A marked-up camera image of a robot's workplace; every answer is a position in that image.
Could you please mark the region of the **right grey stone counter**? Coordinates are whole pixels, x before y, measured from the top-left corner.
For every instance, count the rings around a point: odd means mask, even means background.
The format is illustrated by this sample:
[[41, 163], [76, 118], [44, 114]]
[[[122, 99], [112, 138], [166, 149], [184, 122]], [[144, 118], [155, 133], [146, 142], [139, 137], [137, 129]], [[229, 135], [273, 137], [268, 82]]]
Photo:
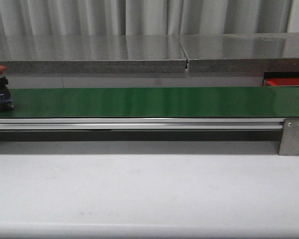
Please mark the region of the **right grey stone counter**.
[[299, 33], [182, 35], [190, 73], [299, 72]]

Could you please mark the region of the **green conveyor belt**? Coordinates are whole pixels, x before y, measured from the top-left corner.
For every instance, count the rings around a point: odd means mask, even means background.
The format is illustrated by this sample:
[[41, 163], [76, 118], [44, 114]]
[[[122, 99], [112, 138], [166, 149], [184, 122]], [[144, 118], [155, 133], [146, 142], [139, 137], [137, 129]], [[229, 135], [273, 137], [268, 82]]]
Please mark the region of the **green conveyor belt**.
[[299, 117], [299, 87], [12, 89], [0, 118]]

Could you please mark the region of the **grey stone counter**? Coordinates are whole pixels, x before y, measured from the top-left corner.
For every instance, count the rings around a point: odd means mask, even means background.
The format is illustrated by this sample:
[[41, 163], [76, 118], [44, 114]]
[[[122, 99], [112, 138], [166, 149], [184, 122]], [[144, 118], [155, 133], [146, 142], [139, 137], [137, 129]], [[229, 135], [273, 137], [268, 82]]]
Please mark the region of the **grey stone counter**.
[[10, 74], [183, 73], [176, 36], [0, 36]]
[[299, 33], [182, 35], [190, 73], [299, 72]]

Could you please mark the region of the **red plastic bin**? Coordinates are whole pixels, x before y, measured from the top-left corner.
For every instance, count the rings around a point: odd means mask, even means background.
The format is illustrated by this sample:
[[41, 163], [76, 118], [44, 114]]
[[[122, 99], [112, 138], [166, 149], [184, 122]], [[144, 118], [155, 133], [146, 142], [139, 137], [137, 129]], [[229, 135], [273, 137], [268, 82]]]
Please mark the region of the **red plastic bin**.
[[268, 78], [263, 82], [263, 86], [297, 86], [299, 78]]

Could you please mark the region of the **grey pleated curtain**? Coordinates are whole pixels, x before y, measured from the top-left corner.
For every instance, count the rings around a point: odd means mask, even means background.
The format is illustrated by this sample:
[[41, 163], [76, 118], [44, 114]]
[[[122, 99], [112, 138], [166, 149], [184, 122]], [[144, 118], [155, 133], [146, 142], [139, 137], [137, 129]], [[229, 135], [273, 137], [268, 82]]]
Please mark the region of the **grey pleated curtain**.
[[0, 0], [0, 35], [285, 32], [290, 0]]

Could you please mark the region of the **steel conveyor support bracket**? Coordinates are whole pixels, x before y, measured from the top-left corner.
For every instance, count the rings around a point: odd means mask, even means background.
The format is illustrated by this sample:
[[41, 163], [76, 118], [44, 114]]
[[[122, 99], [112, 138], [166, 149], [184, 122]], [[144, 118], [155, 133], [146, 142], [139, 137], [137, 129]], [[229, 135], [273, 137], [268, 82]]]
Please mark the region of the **steel conveyor support bracket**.
[[286, 119], [284, 121], [279, 155], [299, 155], [299, 118]]

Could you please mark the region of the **aluminium conveyor side rail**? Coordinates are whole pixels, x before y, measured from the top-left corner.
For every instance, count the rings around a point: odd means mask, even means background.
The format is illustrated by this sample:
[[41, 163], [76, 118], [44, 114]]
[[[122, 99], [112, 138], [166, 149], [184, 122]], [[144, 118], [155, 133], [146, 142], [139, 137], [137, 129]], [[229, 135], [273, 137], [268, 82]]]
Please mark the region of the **aluminium conveyor side rail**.
[[282, 129], [284, 118], [0, 118], [0, 130]]

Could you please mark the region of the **left grey stone counter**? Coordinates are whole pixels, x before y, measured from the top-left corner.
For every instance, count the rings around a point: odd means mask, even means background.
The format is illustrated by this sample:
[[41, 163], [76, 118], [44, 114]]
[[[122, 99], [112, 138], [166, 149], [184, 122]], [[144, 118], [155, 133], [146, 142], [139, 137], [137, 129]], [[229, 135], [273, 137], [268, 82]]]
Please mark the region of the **left grey stone counter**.
[[0, 36], [10, 74], [183, 73], [176, 36]]

